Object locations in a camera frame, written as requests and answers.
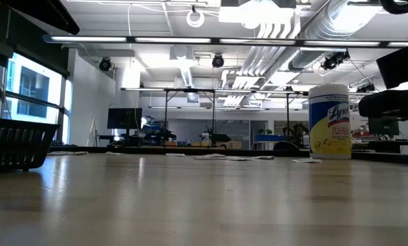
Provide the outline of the black perforated plastic basket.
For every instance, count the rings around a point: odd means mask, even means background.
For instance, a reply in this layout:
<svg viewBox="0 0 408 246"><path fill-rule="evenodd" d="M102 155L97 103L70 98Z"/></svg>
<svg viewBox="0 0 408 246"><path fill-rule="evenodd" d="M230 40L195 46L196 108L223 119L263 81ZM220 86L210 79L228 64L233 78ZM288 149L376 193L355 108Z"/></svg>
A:
<svg viewBox="0 0 408 246"><path fill-rule="evenodd" d="M0 119L0 172L43 165L58 124Z"/></svg>

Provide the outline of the Lysol disinfecting wipes canister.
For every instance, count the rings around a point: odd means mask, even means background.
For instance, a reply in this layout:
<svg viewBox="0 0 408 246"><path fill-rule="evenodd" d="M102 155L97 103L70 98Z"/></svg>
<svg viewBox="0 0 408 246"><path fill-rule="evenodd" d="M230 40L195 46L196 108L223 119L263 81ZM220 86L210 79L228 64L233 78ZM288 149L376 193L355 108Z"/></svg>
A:
<svg viewBox="0 0 408 246"><path fill-rule="evenodd" d="M313 159L351 158L349 89L325 84L308 92L309 147Z"/></svg>

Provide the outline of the black office chair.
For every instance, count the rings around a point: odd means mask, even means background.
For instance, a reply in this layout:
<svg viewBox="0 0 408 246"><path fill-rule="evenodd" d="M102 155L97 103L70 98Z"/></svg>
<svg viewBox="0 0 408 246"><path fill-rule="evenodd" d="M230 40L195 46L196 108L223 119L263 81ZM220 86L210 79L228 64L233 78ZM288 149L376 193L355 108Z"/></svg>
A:
<svg viewBox="0 0 408 246"><path fill-rule="evenodd" d="M274 144L273 150L275 151L299 151L299 147L289 141L278 141Z"/></svg>

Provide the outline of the blue storage bin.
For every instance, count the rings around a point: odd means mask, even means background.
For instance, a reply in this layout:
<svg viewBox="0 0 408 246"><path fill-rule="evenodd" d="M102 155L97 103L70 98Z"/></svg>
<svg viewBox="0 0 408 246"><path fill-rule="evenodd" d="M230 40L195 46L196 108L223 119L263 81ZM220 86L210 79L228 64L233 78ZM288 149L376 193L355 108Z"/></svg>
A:
<svg viewBox="0 0 408 246"><path fill-rule="evenodd" d="M254 137L255 142L277 142L284 140L285 137L281 135L256 135Z"/></svg>

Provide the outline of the LED light bar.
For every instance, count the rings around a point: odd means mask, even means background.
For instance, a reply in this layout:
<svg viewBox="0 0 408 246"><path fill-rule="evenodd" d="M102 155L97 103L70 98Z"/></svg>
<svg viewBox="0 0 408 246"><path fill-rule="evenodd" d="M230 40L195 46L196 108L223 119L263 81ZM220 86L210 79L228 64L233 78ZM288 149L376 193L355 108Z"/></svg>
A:
<svg viewBox="0 0 408 246"><path fill-rule="evenodd" d="M44 35L49 44L99 43L99 44L188 44L226 46L293 46L359 49L398 49L408 46L408 41L389 40L303 40L286 38L181 38L158 36L52 36Z"/></svg>

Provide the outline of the black stand-mounted monitor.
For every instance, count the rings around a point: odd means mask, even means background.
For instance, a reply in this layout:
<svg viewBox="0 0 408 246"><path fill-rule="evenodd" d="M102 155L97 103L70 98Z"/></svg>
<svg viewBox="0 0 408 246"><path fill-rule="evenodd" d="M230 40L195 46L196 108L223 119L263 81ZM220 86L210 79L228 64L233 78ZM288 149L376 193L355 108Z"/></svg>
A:
<svg viewBox="0 0 408 246"><path fill-rule="evenodd" d="M107 116L108 129L122 129L135 134L141 129L142 108L110 108Z"/></svg>

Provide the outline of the large glass window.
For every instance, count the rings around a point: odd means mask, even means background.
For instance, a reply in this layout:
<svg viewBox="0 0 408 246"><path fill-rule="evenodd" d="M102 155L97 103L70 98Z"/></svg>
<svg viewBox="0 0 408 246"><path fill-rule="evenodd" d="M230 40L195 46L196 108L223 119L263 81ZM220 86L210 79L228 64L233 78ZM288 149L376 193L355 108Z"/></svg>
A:
<svg viewBox="0 0 408 246"><path fill-rule="evenodd" d="M11 96L0 99L0 118L58 124L54 140L59 144L67 144L69 138L70 108L72 103L72 84L60 74L14 53L6 66L0 66L0 89L34 100L41 100L58 108L39 105Z"/></svg>

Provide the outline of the silver ventilation duct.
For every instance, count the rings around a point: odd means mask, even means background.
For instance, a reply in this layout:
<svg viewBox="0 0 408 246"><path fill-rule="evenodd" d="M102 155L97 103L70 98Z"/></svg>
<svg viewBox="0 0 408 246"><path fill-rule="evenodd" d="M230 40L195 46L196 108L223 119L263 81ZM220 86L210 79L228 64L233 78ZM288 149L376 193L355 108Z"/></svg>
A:
<svg viewBox="0 0 408 246"><path fill-rule="evenodd" d="M311 40L347 40L381 10L380 6L350 5L352 1L358 0L330 0L303 30L301 37ZM330 51L297 49L288 68L304 70L328 53Z"/></svg>

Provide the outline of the black metal workstation frame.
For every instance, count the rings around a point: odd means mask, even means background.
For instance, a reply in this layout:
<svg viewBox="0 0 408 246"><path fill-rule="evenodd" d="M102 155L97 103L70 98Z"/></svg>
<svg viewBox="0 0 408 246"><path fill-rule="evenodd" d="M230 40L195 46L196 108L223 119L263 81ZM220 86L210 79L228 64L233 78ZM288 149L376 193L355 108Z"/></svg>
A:
<svg viewBox="0 0 408 246"><path fill-rule="evenodd" d="M152 134L165 128L176 140L163 146L202 145L200 135L212 129L241 141L249 150L257 144L264 149L276 142L255 142L256 135L281 135L283 128L301 122L308 126L306 97L301 92L217 90L198 88L125 88L124 93L139 96L144 130Z"/></svg>

